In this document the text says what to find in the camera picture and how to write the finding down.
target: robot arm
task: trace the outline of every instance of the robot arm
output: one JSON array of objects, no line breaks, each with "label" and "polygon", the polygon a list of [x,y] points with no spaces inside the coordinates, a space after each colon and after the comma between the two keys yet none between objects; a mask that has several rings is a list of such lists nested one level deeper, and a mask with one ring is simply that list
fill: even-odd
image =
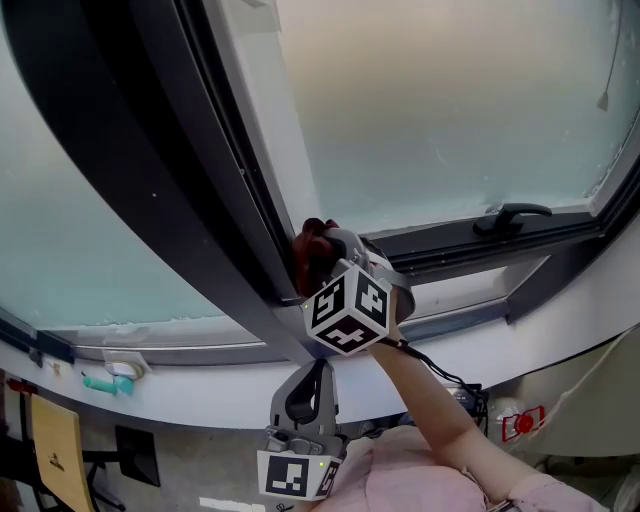
[{"label": "robot arm", "polygon": [[[406,277],[357,234],[340,228],[322,233],[330,271],[303,305],[307,333],[335,352],[350,355],[387,336],[393,286],[399,288],[396,321],[415,300]],[[338,402],[331,364],[319,359],[297,370],[276,391],[265,449],[258,451],[260,493],[317,501],[331,492],[348,440],[336,434]]]}]

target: window latch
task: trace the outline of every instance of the window latch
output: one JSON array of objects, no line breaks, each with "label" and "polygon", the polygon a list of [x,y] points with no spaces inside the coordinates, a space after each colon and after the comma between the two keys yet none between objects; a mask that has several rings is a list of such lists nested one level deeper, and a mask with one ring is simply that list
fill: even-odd
[{"label": "window latch", "polygon": [[497,215],[480,217],[473,225],[473,232],[477,236],[496,236],[517,233],[522,229],[523,221],[518,217],[520,213],[531,213],[551,217],[551,209],[539,204],[507,203]]}]

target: teal object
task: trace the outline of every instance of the teal object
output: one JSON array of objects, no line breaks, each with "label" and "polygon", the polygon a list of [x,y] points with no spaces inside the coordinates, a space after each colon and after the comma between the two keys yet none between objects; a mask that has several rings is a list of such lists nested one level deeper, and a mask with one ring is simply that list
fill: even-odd
[{"label": "teal object", "polygon": [[113,379],[113,382],[115,382],[116,387],[123,393],[126,393],[127,395],[133,393],[133,381],[128,377],[118,375]]},{"label": "teal object", "polygon": [[86,387],[97,391],[104,391],[105,393],[111,393],[112,395],[115,395],[118,392],[116,385],[113,382],[107,382],[106,380],[85,377],[82,379],[82,382],[84,382]]}]

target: window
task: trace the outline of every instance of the window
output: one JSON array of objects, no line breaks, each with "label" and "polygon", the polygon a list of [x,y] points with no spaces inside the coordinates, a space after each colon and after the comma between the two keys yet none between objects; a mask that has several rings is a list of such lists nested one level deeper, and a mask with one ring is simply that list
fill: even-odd
[{"label": "window", "polygon": [[635,2],[218,5],[294,226],[597,214],[640,107]]},{"label": "window", "polygon": [[[366,234],[409,277],[408,339],[513,322],[640,204],[637,2],[65,6],[3,3],[5,87],[22,103],[0,106],[23,124],[0,144],[24,131],[56,154],[43,167],[12,142],[3,158],[56,180],[2,206],[30,230],[0,251],[23,265],[5,279],[28,273],[0,300],[77,356],[99,359],[105,339],[163,364],[322,355],[291,277],[313,216]],[[68,258],[21,257],[54,233]],[[66,294],[65,309],[47,280],[104,293]],[[57,309],[40,322],[21,293]]]}]

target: sleeve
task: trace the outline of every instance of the sleeve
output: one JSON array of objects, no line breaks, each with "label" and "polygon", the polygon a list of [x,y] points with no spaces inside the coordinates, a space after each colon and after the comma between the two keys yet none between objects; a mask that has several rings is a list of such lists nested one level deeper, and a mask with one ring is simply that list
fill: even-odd
[{"label": "sleeve", "polygon": [[531,475],[509,493],[522,512],[606,512],[597,501],[549,475]]}]

